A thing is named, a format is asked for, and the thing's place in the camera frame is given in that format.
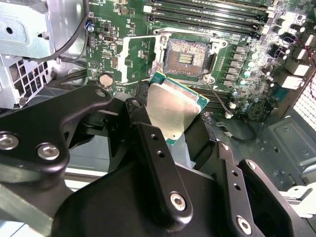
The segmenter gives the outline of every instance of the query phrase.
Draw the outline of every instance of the screw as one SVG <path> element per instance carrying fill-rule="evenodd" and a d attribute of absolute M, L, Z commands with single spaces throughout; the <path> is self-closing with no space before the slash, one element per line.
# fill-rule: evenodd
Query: screw
<path fill-rule="evenodd" d="M 283 127 L 283 131 L 284 131 L 284 132 L 288 132 L 289 130 L 290 130 L 290 127 L 289 127 L 289 126 L 284 126 L 284 127 Z"/>
<path fill-rule="evenodd" d="M 172 205 L 178 211 L 183 211 L 186 208 L 186 201 L 180 194 L 171 194 L 170 200 L 171 200 Z"/>
<path fill-rule="evenodd" d="M 168 41 L 168 37 L 167 36 L 161 36 L 160 40 L 161 40 L 161 42 L 166 43 Z"/>
<path fill-rule="evenodd" d="M 0 150 L 12 150 L 19 145 L 19 139 L 12 134 L 0 134 Z"/>
<path fill-rule="evenodd" d="M 302 150 L 303 155 L 307 156 L 310 152 L 308 150 Z"/>
<path fill-rule="evenodd" d="M 87 30 L 88 30 L 89 32 L 94 32 L 94 26 L 88 26 Z"/>
<path fill-rule="evenodd" d="M 248 161 L 248 164 L 251 166 L 251 168 L 256 169 L 256 165 L 251 161 Z"/>
<path fill-rule="evenodd" d="M 224 144 L 224 143 L 222 143 L 222 147 L 223 147 L 226 151 L 229 150 L 229 147 L 228 147 L 226 144 Z"/>
<path fill-rule="evenodd" d="M 97 92 L 98 96 L 101 96 L 101 97 L 105 97 L 106 96 L 106 94 L 104 94 L 104 92 L 102 92 L 101 90 L 96 90 L 96 92 Z"/>
<path fill-rule="evenodd" d="M 59 154 L 59 149 L 52 144 L 44 144 L 38 148 L 38 156 L 45 160 L 56 159 Z"/>
<path fill-rule="evenodd" d="M 251 235 L 251 227 L 249 223 L 243 219 L 241 216 L 237 216 L 236 218 L 237 224 L 241 228 L 241 230 L 246 234 L 246 235 Z"/>

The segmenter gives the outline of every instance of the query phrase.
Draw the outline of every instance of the screw hole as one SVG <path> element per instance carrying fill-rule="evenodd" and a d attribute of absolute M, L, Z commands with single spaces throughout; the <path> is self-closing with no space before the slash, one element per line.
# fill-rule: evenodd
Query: screw hole
<path fill-rule="evenodd" d="M 164 158 L 164 157 L 165 157 L 165 155 L 164 155 L 164 153 L 162 153 L 162 151 L 157 151 L 157 155 L 158 155 L 159 157 L 161 157 L 161 158 Z"/>
<path fill-rule="evenodd" d="M 10 28 L 10 27 L 7 27 L 6 28 L 6 31 L 11 35 L 11 34 L 13 34 L 13 30 Z"/>
<path fill-rule="evenodd" d="M 241 188 L 240 188 L 237 184 L 234 184 L 234 187 L 235 187 L 238 191 L 241 190 Z"/>
<path fill-rule="evenodd" d="M 154 140 L 158 140 L 158 137 L 154 134 L 151 135 L 151 137 L 154 139 Z"/>

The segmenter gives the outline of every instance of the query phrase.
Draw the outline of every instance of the silver metal sheet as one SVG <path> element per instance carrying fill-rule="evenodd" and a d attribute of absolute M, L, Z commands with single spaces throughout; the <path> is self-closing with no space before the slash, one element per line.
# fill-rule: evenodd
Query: silver metal sheet
<path fill-rule="evenodd" d="M 55 52 L 50 14 L 41 0 L 0 0 L 0 53 L 43 58 Z"/>
<path fill-rule="evenodd" d="M 147 112 L 165 138 L 178 140 L 200 112 L 197 101 L 198 96 L 165 80 L 149 86 Z"/>

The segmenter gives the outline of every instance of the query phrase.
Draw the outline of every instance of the electronic component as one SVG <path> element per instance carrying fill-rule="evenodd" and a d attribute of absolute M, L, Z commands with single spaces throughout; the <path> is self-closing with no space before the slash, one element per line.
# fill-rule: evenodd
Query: electronic component
<path fill-rule="evenodd" d="M 237 53 L 241 53 L 243 54 L 245 52 L 246 48 L 245 47 L 242 47 L 242 46 L 235 46 L 235 51 Z"/>
<path fill-rule="evenodd" d="M 311 68 L 310 65 L 305 65 L 303 63 L 297 62 L 295 60 L 289 59 L 284 67 L 295 76 L 305 76 L 307 71 Z"/>
<path fill-rule="evenodd" d="M 181 39 L 169 39 L 163 72 L 200 77 L 209 45 Z"/>
<path fill-rule="evenodd" d="M 250 52 L 249 56 L 252 60 L 256 60 L 259 57 L 256 52 Z"/>
<path fill-rule="evenodd" d="M 248 78 L 250 77 L 250 71 L 249 70 L 242 70 L 242 75 L 245 77 L 245 78 Z"/>
<path fill-rule="evenodd" d="M 235 59 L 235 60 L 241 60 L 242 58 L 243 58 L 242 54 L 239 54 L 239 53 L 234 53 L 233 54 L 233 59 Z"/>
<path fill-rule="evenodd" d="M 240 85 L 246 85 L 246 83 L 247 83 L 247 81 L 245 79 L 243 79 L 243 78 L 240 78 L 238 80 L 238 82 L 239 82 Z"/>
<path fill-rule="evenodd" d="M 297 89 L 301 86 L 303 79 L 290 75 L 286 70 L 278 70 L 274 80 L 283 88 Z"/>
<path fill-rule="evenodd" d="M 127 7 L 126 6 L 121 7 L 120 12 L 122 15 L 126 15 L 128 13 Z"/>
<path fill-rule="evenodd" d="M 240 66 L 240 62 L 232 60 L 232 61 L 230 61 L 229 65 L 231 67 L 238 68 Z"/>
<path fill-rule="evenodd" d="M 229 102 L 229 108 L 230 109 L 232 109 L 232 110 L 234 110 L 235 108 L 236 108 L 236 104 L 235 103 L 233 103 L 233 102 Z"/>
<path fill-rule="evenodd" d="M 315 41 L 315 36 L 310 35 L 308 33 L 304 33 L 300 39 L 300 41 L 305 45 L 305 46 L 310 46 L 314 43 Z"/>
<path fill-rule="evenodd" d="M 246 62 L 246 66 L 249 67 L 249 68 L 253 68 L 254 66 L 256 66 L 256 64 L 253 61 L 247 61 Z"/>
<path fill-rule="evenodd" d="M 227 72 L 231 74 L 235 74 L 237 72 L 236 68 L 227 68 Z"/>
<path fill-rule="evenodd" d="M 289 21 L 287 21 L 287 20 L 279 19 L 279 20 L 277 21 L 277 24 L 278 24 L 279 26 L 283 27 L 283 28 L 287 28 L 287 27 L 290 26 L 291 23 L 290 23 Z"/>
<path fill-rule="evenodd" d="M 304 59 L 307 57 L 307 51 L 304 48 L 296 47 L 292 53 L 292 57 L 295 59 Z"/>
<path fill-rule="evenodd" d="M 114 82 L 114 77 L 112 74 L 105 73 L 100 76 L 99 81 L 104 87 L 110 87 Z"/>
<path fill-rule="evenodd" d="M 110 23 L 104 23 L 104 32 L 108 32 L 111 29 L 111 24 Z"/>
<path fill-rule="evenodd" d="M 227 79 L 227 80 L 234 80 L 234 79 L 235 79 L 235 75 L 226 74 L 226 75 L 225 75 L 225 79 Z"/>
<path fill-rule="evenodd" d="M 173 145 L 209 100 L 164 74 L 151 79 L 147 113 L 153 126 L 159 127 L 167 143 Z"/>
<path fill-rule="evenodd" d="M 292 24 L 291 28 L 296 30 L 299 33 L 302 33 L 302 32 L 305 31 L 305 27 L 304 26 L 300 26 L 300 25 L 297 25 L 297 24 Z"/>
<path fill-rule="evenodd" d="M 282 27 L 275 27 L 274 32 L 277 33 L 278 35 L 283 35 L 285 33 L 285 29 Z"/>
<path fill-rule="evenodd" d="M 261 71 L 266 76 L 270 76 L 270 74 L 271 74 L 270 71 L 268 69 L 266 69 L 266 68 L 263 68 Z"/>

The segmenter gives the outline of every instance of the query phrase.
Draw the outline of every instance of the small black chip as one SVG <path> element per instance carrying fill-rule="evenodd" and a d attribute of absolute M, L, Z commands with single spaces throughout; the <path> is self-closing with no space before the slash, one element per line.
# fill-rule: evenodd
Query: small black chip
<path fill-rule="evenodd" d="M 104 31 L 108 32 L 111 29 L 111 24 L 110 23 L 104 23 Z"/>

